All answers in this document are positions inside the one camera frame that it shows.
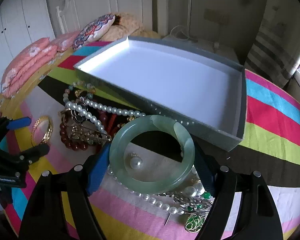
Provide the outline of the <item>gold bangle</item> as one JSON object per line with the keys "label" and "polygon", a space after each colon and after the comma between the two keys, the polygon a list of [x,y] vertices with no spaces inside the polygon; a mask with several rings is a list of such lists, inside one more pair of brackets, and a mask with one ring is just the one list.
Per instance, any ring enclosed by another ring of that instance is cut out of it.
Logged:
{"label": "gold bangle", "polygon": [[35,121],[31,131],[31,144],[38,146],[47,144],[53,133],[53,122],[48,115],[43,115]]}

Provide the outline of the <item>gold flower brooch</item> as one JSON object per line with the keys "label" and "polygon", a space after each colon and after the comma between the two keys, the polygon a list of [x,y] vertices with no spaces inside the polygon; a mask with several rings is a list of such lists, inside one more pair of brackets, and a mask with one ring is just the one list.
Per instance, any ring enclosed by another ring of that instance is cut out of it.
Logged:
{"label": "gold flower brooch", "polygon": [[91,119],[81,115],[78,111],[66,108],[60,111],[61,117],[60,136],[62,142],[85,143],[89,146],[103,146],[112,141],[111,135],[103,129],[100,124],[96,126]]}

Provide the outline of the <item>silver rhinestone brooch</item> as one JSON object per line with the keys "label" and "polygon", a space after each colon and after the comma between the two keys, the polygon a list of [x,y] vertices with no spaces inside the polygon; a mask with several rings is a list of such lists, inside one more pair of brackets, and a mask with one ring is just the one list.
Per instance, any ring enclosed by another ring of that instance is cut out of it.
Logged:
{"label": "silver rhinestone brooch", "polygon": [[180,205],[185,213],[188,214],[206,216],[213,205],[213,201],[211,200],[202,199],[201,197],[187,197],[183,193],[177,191],[163,192],[158,195],[171,198],[175,203]]}

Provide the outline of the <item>green gold pendant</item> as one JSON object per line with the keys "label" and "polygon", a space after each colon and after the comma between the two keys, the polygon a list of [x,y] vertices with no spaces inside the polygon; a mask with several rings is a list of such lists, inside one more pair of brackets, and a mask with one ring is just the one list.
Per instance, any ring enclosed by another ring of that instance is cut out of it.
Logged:
{"label": "green gold pendant", "polygon": [[198,233],[203,227],[205,219],[205,215],[197,215],[193,213],[187,218],[184,228],[187,232]]}

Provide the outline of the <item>green jade bangle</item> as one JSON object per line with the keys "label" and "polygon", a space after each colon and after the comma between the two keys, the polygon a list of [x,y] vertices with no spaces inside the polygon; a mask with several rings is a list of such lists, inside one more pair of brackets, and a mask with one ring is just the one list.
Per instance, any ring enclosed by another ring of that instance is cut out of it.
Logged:
{"label": "green jade bangle", "polygon": [[[130,167],[130,155],[143,160],[142,168]],[[123,185],[138,193],[157,194],[175,189],[189,175],[195,157],[187,129],[175,120],[148,115],[123,126],[111,142],[109,162]]]}

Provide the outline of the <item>pink folded quilt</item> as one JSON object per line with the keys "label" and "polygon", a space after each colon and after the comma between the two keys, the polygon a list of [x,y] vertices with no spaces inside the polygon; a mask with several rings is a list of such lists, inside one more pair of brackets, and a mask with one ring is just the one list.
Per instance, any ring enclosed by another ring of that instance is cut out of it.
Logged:
{"label": "pink folded quilt", "polygon": [[72,46],[79,31],[62,34],[50,41],[43,37],[24,48],[7,66],[1,80],[1,93],[11,98],[43,65]]}

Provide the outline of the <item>loose pearl earring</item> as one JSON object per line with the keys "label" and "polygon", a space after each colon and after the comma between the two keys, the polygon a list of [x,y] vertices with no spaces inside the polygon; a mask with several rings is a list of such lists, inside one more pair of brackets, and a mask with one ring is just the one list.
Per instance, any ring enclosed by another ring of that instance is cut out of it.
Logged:
{"label": "loose pearl earring", "polygon": [[136,153],[131,153],[129,164],[132,169],[138,170],[138,169],[142,168],[143,160]]}

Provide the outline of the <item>striped colourful bed cover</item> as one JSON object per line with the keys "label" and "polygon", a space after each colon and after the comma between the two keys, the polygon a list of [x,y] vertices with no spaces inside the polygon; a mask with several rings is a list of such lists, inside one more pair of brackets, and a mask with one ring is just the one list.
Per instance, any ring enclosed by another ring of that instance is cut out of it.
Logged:
{"label": "striped colourful bed cover", "polygon": [[[104,46],[94,42],[77,52],[58,53],[31,76],[14,98],[0,96],[0,112],[9,117],[33,115],[30,97],[47,98],[60,105],[62,93],[76,80],[74,64]],[[235,172],[261,172],[279,213],[283,237],[290,239],[300,225],[300,103],[291,95],[246,71],[247,122],[243,141],[230,152],[214,146],[204,151]],[[90,198],[93,211],[107,239],[194,239],[183,222],[167,222],[166,213],[106,179]]]}

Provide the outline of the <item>round patterned cushion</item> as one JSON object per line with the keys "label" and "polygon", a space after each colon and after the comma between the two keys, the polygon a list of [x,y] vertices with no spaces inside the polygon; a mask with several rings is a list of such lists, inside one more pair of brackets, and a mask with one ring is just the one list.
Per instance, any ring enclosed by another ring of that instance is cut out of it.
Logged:
{"label": "round patterned cushion", "polygon": [[115,17],[114,14],[106,14],[88,23],[74,39],[73,50],[99,40],[113,25]]}

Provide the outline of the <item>grey shallow cardboard box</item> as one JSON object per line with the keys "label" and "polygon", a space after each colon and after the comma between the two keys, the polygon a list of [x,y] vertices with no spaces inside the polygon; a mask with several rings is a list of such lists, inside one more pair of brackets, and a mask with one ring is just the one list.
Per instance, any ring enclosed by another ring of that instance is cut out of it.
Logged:
{"label": "grey shallow cardboard box", "polygon": [[92,85],[106,85],[144,113],[181,123],[225,151],[244,137],[247,90],[242,65],[183,42],[129,36],[74,66]]}

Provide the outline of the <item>white wooden headboard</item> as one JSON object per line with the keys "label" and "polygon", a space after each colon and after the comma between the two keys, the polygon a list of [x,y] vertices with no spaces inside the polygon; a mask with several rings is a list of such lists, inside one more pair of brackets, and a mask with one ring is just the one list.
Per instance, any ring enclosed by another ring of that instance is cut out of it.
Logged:
{"label": "white wooden headboard", "polygon": [[146,30],[168,34],[168,0],[47,0],[55,35],[81,30],[98,17],[127,12]]}

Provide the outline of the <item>beige pillow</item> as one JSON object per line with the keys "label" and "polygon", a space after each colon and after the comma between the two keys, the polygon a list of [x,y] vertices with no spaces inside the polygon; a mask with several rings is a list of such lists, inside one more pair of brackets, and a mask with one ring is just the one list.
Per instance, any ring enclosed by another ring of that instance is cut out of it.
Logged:
{"label": "beige pillow", "polygon": [[161,39],[161,36],[152,30],[146,30],[143,23],[134,15],[121,12],[115,14],[115,21],[99,41],[113,42],[127,36]]}

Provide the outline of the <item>white nightstand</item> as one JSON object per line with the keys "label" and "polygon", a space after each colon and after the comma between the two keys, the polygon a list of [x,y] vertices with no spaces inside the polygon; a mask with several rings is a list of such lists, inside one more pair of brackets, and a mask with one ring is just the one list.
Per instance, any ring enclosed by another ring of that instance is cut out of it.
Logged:
{"label": "white nightstand", "polygon": [[195,46],[196,48],[199,48],[201,50],[209,51],[211,53],[217,54],[219,56],[225,57],[229,60],[232,60],[236,63],[239,63],[238,57],[234,51],[234,49],[227,47],[223,44],[219,44],[218,46],[215,46],[215,44],[211,41],[199,39],[198,41],[193,40],[183,40],[181,38],[176,38],[174,36],[167,35],[163,38],[164,40],[169,41],[178,41],[178,42],[184,42],[186,44],[190,44],[192,46]]}

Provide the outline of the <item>striped curtain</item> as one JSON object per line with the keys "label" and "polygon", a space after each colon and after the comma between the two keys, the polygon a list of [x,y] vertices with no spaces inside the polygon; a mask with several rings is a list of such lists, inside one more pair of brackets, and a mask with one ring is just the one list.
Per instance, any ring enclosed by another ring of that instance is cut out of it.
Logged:
{"label": "striped curtain", "polygon": [[245,68],[283,88],[300,65],[300,2],[267,0]]}

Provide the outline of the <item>wall socket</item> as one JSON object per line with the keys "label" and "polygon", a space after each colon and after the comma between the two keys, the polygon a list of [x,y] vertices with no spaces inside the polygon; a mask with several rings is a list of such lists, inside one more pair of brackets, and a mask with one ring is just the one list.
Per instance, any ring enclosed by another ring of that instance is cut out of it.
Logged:
{"label": "wall socket", "polygon": [[229,15],[223,14],[218,10],[206,8],[204,10],[204,19],[213,23],[218,23],[220,25],[229,24]]}

